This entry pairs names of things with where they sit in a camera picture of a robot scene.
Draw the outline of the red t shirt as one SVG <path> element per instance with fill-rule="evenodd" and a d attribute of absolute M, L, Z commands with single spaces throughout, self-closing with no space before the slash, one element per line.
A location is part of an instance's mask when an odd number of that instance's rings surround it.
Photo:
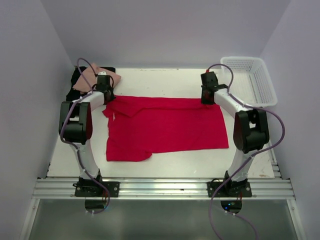
<path fill-rule="evenodd" d="M 117 96 L 102 112 L 108 119 L 106 159 L 141 162 L 152 154 L 227 149 L 221 108 L 198 98 Z"/>

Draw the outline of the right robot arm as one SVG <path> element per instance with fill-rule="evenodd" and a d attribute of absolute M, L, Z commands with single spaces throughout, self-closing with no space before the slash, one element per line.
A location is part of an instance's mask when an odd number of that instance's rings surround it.
<path fill-rule="evenodd" d="M 218 105 L 234 119 L 233 143 L 236 152 L 222 185 L 223 192 L 232 197 L 248 180 L 253 159 L 270 140 L 267 113 L 263 109 L 246 105 L 233 96 L 226 84 L 219 84 L 213 71 L 201 74 L 200 78 L 201 103 Z"/>

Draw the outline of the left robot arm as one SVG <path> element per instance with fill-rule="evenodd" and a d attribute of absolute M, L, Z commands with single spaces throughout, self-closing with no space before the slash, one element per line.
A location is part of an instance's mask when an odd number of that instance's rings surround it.
<path fill-rule="evenodd" d="M 75 153 L 80 171 L 79 181 L 89 181 L 86 190 L 95 197 L 103 193 L 104 184 L 100 180 L 100 169 L 91 147 L 92 111 L 115 99 L 114 78 L 102 71 L 96 75 L 96 80 L 97 83 L 85 96 L 61 103 L 58 130 L 61 141 Z"/>

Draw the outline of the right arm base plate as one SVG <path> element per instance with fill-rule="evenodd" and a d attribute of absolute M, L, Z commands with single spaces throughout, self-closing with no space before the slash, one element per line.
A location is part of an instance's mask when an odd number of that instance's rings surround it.
<path fill-rule="evenodd" d="M 215 190 L 222 185 L 223 182 L 219 181 L 217 178 L 214 178 L 211 181 L 206 183 L 207 185 L 207 193 L 208 196 L 211 198 Z M 219 198 L 236 198 L 236 197 L 243 197 L 243 198 L 250 198 L 253 196 L 251 185 L 247 179 L 236 182 L 236 181 L 228 181 L 223 187 L 221 187 L 216 195 Z"/>

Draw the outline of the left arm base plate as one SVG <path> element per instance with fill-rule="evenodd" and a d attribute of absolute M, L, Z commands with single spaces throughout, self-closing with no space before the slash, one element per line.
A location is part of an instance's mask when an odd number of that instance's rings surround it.
<path fill-rule="evenodd" d="M 75 187 L 74 195 L 76 197 L 106 197 L 108 190 L 111 198 L 119 196 L 120 183 L 118 181 L 103 181 L 101 178 L 92 179 L 79 178 L 76 183 L 72 184 Z"/>

